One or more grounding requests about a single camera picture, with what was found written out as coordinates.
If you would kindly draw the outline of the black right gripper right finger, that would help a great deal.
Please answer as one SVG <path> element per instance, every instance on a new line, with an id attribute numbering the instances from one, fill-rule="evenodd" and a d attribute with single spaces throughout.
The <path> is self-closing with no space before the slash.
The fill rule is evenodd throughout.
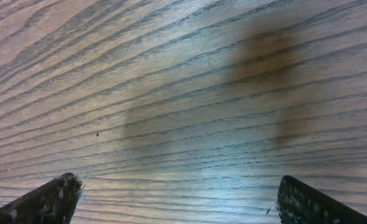
<path id="1" fill-rule="evenodd" d="M 282 224 L 367 224 L 367 216 L 285 175 L 277 192 Z"/>

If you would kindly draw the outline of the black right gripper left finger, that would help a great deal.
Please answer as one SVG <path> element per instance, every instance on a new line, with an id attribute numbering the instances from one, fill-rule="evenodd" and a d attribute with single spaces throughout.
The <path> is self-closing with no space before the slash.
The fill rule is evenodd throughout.
<path id="1" fill-rule="evenodd" d="M 0 207 L 0 224 L 69 224 L 83 189 L 67 172 Z"/>

